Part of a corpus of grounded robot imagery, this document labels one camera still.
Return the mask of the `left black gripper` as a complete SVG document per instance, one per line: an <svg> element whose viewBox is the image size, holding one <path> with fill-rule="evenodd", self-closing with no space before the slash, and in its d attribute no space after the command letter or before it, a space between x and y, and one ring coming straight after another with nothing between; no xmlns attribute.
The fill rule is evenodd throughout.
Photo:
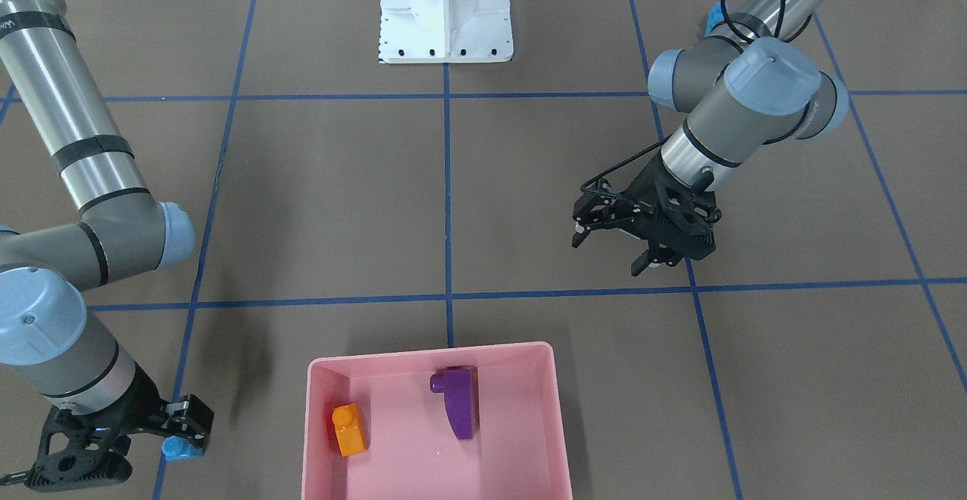
<svg viewBox="0 0 967 500"><path fill-rule="evenodd" d="M716 250L714 226L718 204L711 190L709 167L699 170L695 186L682 184L662 159L650 159L638 176L618 191L607 176L612 166L580 187L573 207L576 232L571 248L579 248L593 231L619 230L646 242L648 248L631 265L636 277L660 261L702 260Z"/></svg>

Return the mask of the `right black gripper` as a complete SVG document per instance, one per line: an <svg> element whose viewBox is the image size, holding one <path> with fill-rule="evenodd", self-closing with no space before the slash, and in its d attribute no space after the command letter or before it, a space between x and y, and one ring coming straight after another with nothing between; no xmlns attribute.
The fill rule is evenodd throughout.
<svg viewBox="0 0 967 500"><path fill-rule="evenodd" d="M147 374L136 373L124 394L103 410L49 411L27 472L28 489L51 493L121 485L132 473L125 458L131 435L176 437L205 451L214 420L214 410L200 397L186 394L169 403Z"/></svg>

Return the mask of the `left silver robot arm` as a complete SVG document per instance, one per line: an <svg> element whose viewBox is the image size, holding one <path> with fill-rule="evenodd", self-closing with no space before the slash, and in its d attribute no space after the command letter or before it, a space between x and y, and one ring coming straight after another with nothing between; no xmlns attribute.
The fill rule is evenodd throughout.
<svg viewBox="0 0 967 500"><path fill-rule="evenodd" d="M721 15L690 49L660 53L648 73L656 105L684 115L624 189L602 172L581 187L573 207L579 248L599 230L646 242L631 274L702 260L715 251L721 220L715 193L760 147L825 135L850 102L839 78L819 70L793 40L825 0L747 0Z"/></svg>

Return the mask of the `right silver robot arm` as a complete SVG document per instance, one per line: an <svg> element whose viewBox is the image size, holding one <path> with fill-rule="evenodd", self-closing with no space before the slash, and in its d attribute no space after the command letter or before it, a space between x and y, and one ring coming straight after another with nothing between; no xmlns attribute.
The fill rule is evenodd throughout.
<svg viewBox="0 0 967 500"><path fill-rule="evenodd" d="M193 222L146 184L66 0L2 0L2 66L75 208L66 224L2 228L2 366L48 407L33 462L2 485L53 494L122 485L136 435L200 458L213 409L192 394L163 396L85 300L190 257Z"/></svg>

